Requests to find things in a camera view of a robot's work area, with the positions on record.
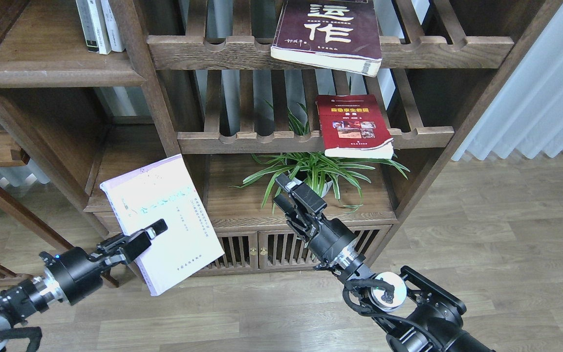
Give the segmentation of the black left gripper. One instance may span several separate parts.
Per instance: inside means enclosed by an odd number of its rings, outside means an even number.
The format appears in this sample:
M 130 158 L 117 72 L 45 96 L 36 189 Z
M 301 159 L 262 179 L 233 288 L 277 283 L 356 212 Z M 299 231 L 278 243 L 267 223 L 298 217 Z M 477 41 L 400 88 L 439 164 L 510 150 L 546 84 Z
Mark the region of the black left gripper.
M 166 229 L 166 222 L 159 219 L 131 235 L 120 233 L 99 243 L 97 255 L 93 253 L 90 256 L 80 247 L 56 256 L 40 252 L 39 256 L 44 261 L 45 288 L 51 292 L 53 299 L 73 306 L 102 286 L 103 272 L 117 264 L 130 264 Z

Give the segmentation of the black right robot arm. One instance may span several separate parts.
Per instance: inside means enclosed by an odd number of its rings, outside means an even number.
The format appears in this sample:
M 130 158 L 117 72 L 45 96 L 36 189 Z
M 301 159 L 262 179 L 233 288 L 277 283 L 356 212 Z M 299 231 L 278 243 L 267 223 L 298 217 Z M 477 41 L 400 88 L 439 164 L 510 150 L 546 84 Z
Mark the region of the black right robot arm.
M 487 352 L 463 329 L 466 305 L 422 274 L 403 266 L 400 273 L 375 273 L 355 250 L 357 236 L 340 219 L 327 219 L 326 202 L 306 183 L 285 174 L 276 178 L 284 194 L 274 202 L 288 225 L 343 284 L 343 299 L 386 333 L 394 352 Z

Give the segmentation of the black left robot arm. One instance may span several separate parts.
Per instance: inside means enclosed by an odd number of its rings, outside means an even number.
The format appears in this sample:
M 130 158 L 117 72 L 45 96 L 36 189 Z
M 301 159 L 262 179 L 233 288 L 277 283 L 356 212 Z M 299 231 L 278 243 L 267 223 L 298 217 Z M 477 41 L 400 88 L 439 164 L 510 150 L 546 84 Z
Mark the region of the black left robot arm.
M 52 256 L 41 252 L 44 275 L 25 279 L 0 292 L 0 351 L 10 339 L 29 339 L 27 351 L 40 347 L 39 327 L 28 327 L 27 318 L 45 312 L 54 302 L 75 305 L 98 290 L 101 275 L 118 264 L 128 265 L 151 245 L 152 240 L 168 228 L 163 219 L 131 235 L 120 233 L 99 243 L 92 253 L 80 247 Z

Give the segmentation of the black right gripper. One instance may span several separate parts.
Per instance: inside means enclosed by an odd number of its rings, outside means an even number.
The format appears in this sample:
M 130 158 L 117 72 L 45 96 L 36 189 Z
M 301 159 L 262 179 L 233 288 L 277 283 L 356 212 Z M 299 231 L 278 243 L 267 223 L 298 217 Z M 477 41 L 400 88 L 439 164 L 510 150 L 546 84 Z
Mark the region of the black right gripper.
M 275 182 L 287 193 L 275 196 L 274 203 L 283 210 L 289 225 L 319 260 L 318 267 L 360 267 L 355 251 L 357 236 L 338 218 L 327 219 L 322 211 L 326 202 L 306 183 L 286 174 Z

